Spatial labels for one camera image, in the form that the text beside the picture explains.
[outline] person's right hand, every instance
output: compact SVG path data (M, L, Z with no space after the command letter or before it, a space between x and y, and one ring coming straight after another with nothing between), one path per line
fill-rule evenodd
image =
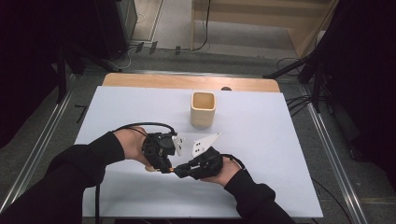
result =
M205 182L212 182L215 184L220 184L223 187L233 178L233 176L241 169L238 162L232 161L229 158L223 157L223 167L220 173L216 176L211 176L201 179Z

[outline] gray carpet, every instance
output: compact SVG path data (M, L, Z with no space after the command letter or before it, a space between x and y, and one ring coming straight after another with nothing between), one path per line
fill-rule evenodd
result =
M204 53L184 53L176 55L173 51L157 50L149 54L148 49L142 52L131 52L132 65L123 72L135 70L158 70L191 73L229 74L236 77L261 77L276 71L277 60L262 58L248 58ZM128 63L124 56L117 61L121 66ZM46 152L38 164L30 186L38 181L45 173L50 160L59 152L72 145L78 134L80 123L77 123L82 109L75 105L89 105L95 88L101 85L106 71L98 66L87 63L86 72L78 80L77 86L70 99L60 123L51 137ZM278 79L285 98L302 95L300 84L295 76L283 76ZM10 144L0 149L0 198L5 199L7 191L18 176L30 150L44 128L50 113L55 106L56 90L49 95L37 111L23 125ZM371 163L360 163L350 159L347 143L341 134L334 118L325 109L323 117L333 141L346 167L348 175L354 184L358 196L363 200L362 207L370 223L395 223L396 198L384 173ZM334 176L332 167L318 137L318 132L311 119L308 109L303 109L295 117L293 123L299 137L310 174L322 186L330 191L338 202L347 210L344 197ZM321 186L314 184L323 210L324 218L318 218L318 223L348 223L342 209L336 200ZM314 223L311 219L299 219L299 223ZM92 223L91 218L85 218L84 223Z

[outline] person's left hand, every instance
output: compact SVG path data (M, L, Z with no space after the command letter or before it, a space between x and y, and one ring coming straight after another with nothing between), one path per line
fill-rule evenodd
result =
M124 150L126 160L140 161L146 166L151 166L143 155L142 146L147 134L142 127L133 127L135 130L121 129L114 132Z

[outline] black sleeve cuff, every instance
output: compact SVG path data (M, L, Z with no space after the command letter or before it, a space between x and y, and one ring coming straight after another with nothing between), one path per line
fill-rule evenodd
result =
M273 201L276 196L267 185L256 184L245 170L238 171L224 188L235 197L241 217L249 217L262 202Z
M87 176L90 188L102 183L107 165L124 159L118 138L114 133L106 133L88 145L74 145L60 153L50 163L46 175L64 164L73 165Z

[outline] white plastic part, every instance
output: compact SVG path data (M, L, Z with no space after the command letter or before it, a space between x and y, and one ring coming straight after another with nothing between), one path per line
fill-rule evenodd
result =
M206 152L220 136L221 133L214 133L208 137L194 141L194 146L192 147L192 156L195 158Z
M172 141L174 142L176 152L178 156L183 155L183 142L185 142L185 138L181 138L177 135L172 136Z

